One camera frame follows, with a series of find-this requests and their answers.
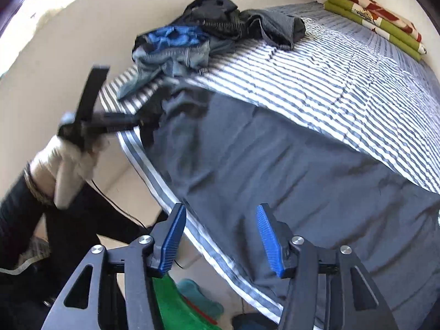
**silver screw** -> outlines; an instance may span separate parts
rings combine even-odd
[[[152,241],[153,241],[153,237],[148,236],[148,235],[146,235],[146,236],[140,236],[140,237],[139,237],[139,243],[140,243],[140,244],[149,244],[149,243],[151,243]]]
[[[104,250],[104,246],[102,244],[97,244],[96,246],[92,247],[93,254],[101,253],[103,250]]]
[[[340,248],[340,252],[342,254],[351,254],[352,250],[351,250],[351,248],[349,246],[342,246]]]
[[[304,238],[302,238],[301,236],[295,236],[292,238],[292,243],[296,244],[297,246],[300,246],[301,244],[304,243]]]

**floor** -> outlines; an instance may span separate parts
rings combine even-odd
[[[142,179],[133,167],[129,167],[118,181],[106,192],[106,195],[127,213],[137,217],[144,224],[151,224],[160,211],[160,206],[153,199]],[[108,238],[102,238],[102,243],[107,248],[122,246],[123,244]],[[200,256],[199,252],[184,236],[180,243],[176,261],[185,269],[173,265],[170,271],[175,282],[187,278],[199,284],[203,294],[213,301],[221,303],[224,314],[218,322],[223,330],[232,329],[230,319],[244,312],[256,312],[238,296],[221,278],[208,262]],[[120,275],[119,284],[123,289],[123,274]]]

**mattress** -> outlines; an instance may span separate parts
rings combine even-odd
[[[294,51],[245,40],[234,54],[210,58],[207,70],[187,82],[278,112],[440,193],[440,85],[432,70],[321,4],[274,9],[300,16],[306,24],[306,36]],[[103,87],[100,100],[106,111],[135,113],[163,82],[156,79],[119,103],[118,89],[135,75],[136,68],[129,68]],[[118,137],[151,194],[170,212],[179,200],[146,157],[139,132]],[[282,306],[245,279],[190,213],[185,234],[240,296],[279,321]]]

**striped bed sheet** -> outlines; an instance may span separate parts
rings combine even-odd
[[[207,71],[187,81],[276,111],[440,193],[440,84],[432,70],[316,2],[274,9],[305,21],[306,36],[294,51],[245,40],[235,53],[211,57]],[[102,88],[106,111],[135,113],[163,82],[156,79],[119,103],[117,91],[136,73],[131,67]],[[178,199],[147,159],[139,132],[118,137],[151,194],[170,212]],[[279,322],[282,306],[244,279],[190,213],[185,234],[240,296]]]

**green plastic object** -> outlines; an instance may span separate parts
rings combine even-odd
[[[221,330],[186,304],[168,274],[153,278],[153,287],[165,330]]]

